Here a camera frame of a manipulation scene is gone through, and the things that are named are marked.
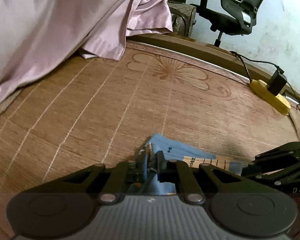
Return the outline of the blue patterned child pants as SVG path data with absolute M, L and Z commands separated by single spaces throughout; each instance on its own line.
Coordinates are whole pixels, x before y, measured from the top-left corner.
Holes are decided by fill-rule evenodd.
M 201 163 L 208 163 L 217 166 L 228 172 L 240 175 L 243 169 L 243 163 L 231 157 L 224 157 L 211 153 L 206 153 L 198 148 L 168 139 L 161 134 L 154 134 L 145 143 L 138 152 L 140 155 L 146 152 L 149 156 L 162 151 L 166 160 L 180 160 L 184 161 L 189 167 L 198 168 Z M 140 185 L 137 191 L 139 194 L 148 196 L 165 196 L 177 194 L 177 189 L 174 183 L 158 181 L 158 176 L 155 174 L 150 178 L 150 181 L 145 186 Z

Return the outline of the yellow power strip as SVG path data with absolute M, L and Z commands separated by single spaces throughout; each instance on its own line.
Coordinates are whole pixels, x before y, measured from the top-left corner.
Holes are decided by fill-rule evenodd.
M 250 88 L 265 102 L 270 104 L 282 115 L 288 115 L 291 105 L 281 94 L 274 95 L 268 90 L 268 85 L 263 80 L 252 80 Z

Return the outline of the brown bamboo bed mat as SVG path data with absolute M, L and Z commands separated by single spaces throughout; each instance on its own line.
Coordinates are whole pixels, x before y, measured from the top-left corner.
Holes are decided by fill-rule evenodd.
M 13 236 L 16 193 L 132 159 L 155 133 L 247 162 L 300 141 L 300 113 L 281 115 L 245 78 L 166 50 L 131 42 L 120 61 L 72 57 L 0 115 L 0 239 Z

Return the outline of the black power adapter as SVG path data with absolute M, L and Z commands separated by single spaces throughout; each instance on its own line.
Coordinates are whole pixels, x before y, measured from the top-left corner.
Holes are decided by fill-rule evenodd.
M 274 96 L 277 96 L 287 83 L 287 78 L 284 74 L 275 72 L 269 80 L 268 91 Z

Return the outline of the pink satin blanket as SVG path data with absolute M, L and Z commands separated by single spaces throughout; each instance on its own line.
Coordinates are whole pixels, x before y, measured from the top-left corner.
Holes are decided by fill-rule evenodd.
M 119 60 L 127 37 L 171 31 L 167 0 L 0 0 L 0 103 L 78 49 Z

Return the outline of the dark quilted bag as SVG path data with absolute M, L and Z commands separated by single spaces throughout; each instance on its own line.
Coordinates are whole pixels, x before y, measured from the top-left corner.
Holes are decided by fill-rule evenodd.
M 170 3 L 173 32 L 179 36 L 189 37 L 196 23 L 196 7 L 185 3 Z

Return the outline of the black office chair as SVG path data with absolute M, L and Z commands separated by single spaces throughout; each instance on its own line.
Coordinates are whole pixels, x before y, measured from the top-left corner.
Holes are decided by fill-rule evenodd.
M 200 0 L 195 5 L 199 16 L 210 21 L 210 30 L 219 31 L 214 46 L 219 47 L 223 34 L 249 35 L 256 25 L 257 12 L 263 0 L 221 0 L 221 6 L 227 14 L 213 11 L 207 7 L 208 0 Z

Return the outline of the wooden bed frame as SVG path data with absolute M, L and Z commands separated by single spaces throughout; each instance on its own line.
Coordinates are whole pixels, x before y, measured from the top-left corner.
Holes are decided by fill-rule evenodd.
M 127 47 L 191 64 L 226 76 L 246 87 L 258 101 L 261 98 L 250 88 L 249 79 L 268 82 L 270 74 L 258 69 L 243 57 L 211 44 L 175 34 L 143 34 L 127 38 Z

